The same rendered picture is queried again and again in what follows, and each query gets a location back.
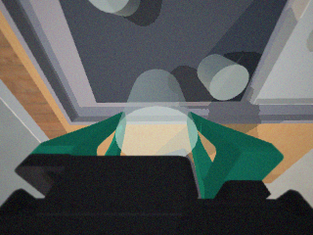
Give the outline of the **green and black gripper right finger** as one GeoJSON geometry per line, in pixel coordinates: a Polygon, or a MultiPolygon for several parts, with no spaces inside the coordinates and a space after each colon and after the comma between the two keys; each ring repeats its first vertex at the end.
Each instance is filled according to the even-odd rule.
{"type": "Polygon", "coordinates": [[[191,112],[197,130],[215,147],[212,161],[198,141],[192,150],[202,199],[214,199],[229,180],[263,180],[284,155],[272,144],[191,112]],[[212,164],[213,162],[213,164],[212,164]]]}

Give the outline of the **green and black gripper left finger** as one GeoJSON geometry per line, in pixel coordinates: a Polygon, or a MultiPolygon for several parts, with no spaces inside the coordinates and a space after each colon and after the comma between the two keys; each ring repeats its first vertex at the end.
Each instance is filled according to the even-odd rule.
{"type": "MultiPolygon", "coordinates": [[[[65,135],[42,142],[31,154],[70,154],[71,156],[98,156],[97,149],[117,128],[123,112],[103,121],[80,128],[65,135]]],[[[105,156],[120,156],[115,134],[105,156]]]]}

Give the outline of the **clear glass jar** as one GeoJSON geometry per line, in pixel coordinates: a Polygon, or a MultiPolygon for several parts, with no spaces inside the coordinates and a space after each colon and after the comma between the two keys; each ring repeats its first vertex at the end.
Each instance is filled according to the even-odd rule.
{"type": "Polygon", "coordinates": [[[305,47],[308,51],[313,52],[313,28],[311,29],[306,38],[305,47]]]}
{"type": "Polygon", "coordinates": [[[147,70],[134,82],[115,131],[126,156],[187,156],[198,130],[173,74],[147,70]]]}
{"type": "Polygon", "coordinates": [[[246,88],[249,74],[245,67],[212,54],[199,64],[198,78],[213,98],[224,101],[238,96],[246,88]]]}
{"type": "Polygon", "coordinates": [[[120,15],[130,16],[134,14],[141,0],[89,0],[96,8],[101,11],[120,15]]]}

